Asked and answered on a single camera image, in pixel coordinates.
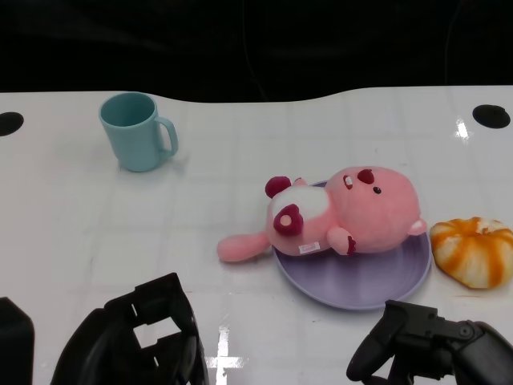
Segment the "pink plush toy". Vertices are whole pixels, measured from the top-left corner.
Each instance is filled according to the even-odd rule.
[[[377,253],[426,232],[413,185],[388,168],[346,168],[324,188],[276,176],[265,192],[272,198],[266,230],[219,242],[221,261],[243,261],[270,245],[292,256],[330,247],[341,255]]]

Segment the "white table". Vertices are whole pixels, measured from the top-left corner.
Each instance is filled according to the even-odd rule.
[[[484,103],[513,112],[513,87],[365,89],[268,104],[156,97],[183,146],[140,174],[119,168],[98,121],[114,94],[0,94],[0,112],[25,117],[0,138],[0,296],[34,321],[35,385],[50,382],[91,310],[172,271],[205,354],[220,357],[208,360],[212,384],[349,384],[345,369],[381,311],[316,303],[270,257],[217,260],[222,237],[261,229],[272,176],[314,182],[349,165],[386,166],[411,178],[430,225],[482,216],[513,226],[513,126],[491,130],[472,118]],[[513,341],[510,291],[469,291],[432,269],[410,301],[489,322]],[[170,330],[137,332],[151,344]]]

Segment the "purple plate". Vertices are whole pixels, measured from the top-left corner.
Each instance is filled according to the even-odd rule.
[[[431,263],[426,233],[384,253],[350,257],[332,249],[305,257],[273,250],[281,271],[299,290],[346,310],[380,309],[389,299],[407,298],[426,279]]]

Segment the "mug handle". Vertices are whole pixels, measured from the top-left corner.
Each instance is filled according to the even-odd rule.
[[[167,130],[169,134],[169,139],[171,141],[171,151],[164,150],[166,157],[169,158],[176,154],[178,151],[178,136],[176,135],[176,130],[174,124],[171,122],[171,120],[162,118],[160,116],[157,116],[155,118],[155,122],[162,124]]]

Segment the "orange squash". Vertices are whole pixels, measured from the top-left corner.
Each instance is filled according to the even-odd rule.
[[[513,276],[513,232],[495,220],[474,217],[431,228],[437,266],[472,289],[491,289]]]

